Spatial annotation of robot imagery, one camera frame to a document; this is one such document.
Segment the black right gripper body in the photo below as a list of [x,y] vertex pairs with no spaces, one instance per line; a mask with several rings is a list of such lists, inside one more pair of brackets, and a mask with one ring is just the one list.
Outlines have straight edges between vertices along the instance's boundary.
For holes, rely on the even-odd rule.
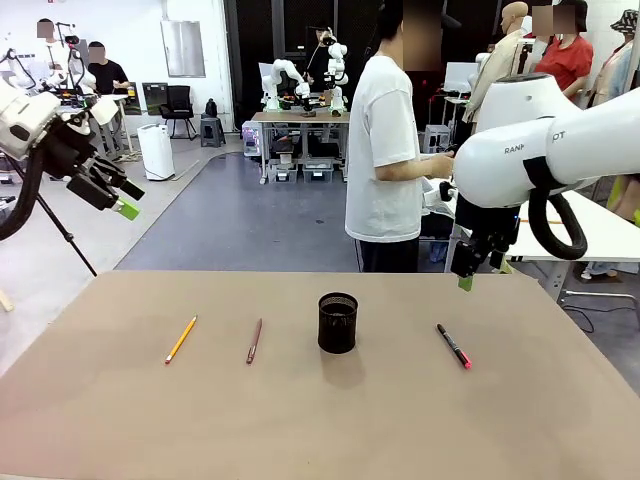
[[473,238],[488,240],[496,249],[508,249],[516,243],[520,226],[520,207],[483,208],[459,195],[456,223],[469,229]]

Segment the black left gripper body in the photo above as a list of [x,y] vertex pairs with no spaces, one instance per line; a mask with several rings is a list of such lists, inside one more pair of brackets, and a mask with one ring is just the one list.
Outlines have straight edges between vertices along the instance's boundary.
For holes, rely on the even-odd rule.
[[34,146],[34,169],[58,179],[82,174],[107,186],[107,177],[93,164],[98,154],[90,120],[90,115],[55,115]]

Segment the person's right hand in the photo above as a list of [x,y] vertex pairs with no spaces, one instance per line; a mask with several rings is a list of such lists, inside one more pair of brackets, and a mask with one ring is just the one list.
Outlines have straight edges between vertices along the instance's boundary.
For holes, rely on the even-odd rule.
[[455,154],[451,151],[435,154],[427,159],[428,176],[446,179],[452,175]]

